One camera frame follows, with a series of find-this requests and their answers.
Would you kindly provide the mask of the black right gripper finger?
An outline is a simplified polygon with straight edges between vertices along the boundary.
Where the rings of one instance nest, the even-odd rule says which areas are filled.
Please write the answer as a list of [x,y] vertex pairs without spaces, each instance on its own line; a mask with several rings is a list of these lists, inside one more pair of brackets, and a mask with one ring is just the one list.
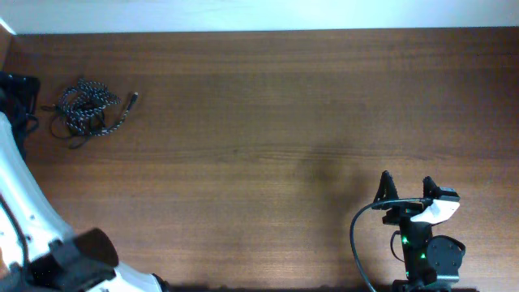
[[380,177],[380,184],[375,194],[374,203],[398,199],[397,188],[392,175],[385,170]]
[[433,181],[431,176],[426,176],[423,181],[423,197],[426,199],[437,199],[439,195],[439,187]]

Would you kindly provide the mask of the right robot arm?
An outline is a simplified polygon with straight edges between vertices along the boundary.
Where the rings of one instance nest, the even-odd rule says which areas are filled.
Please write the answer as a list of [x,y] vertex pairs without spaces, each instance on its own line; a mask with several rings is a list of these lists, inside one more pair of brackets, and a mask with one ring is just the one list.
[[459,282],[466,247],[447,235],[434,235],[432,228],[447,221],[460,207],[460,196],[438,186],[431,177],[422,181],[422,197],[404,200],[397,194],[391,174],[381,174],[375,209],[384,210],[382,222],[396,225],[401,237],[406,276],[395,280],[392,291],[450,291]]

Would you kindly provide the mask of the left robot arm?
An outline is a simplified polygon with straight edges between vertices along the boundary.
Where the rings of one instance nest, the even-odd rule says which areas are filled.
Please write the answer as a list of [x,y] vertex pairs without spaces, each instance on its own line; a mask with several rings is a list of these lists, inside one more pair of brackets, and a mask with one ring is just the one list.
[[156,274],[118,258],[101,230],[82,234],[56,213],[25,162],[35,77],[1,74],[1,276],[3,291],[170,291]]

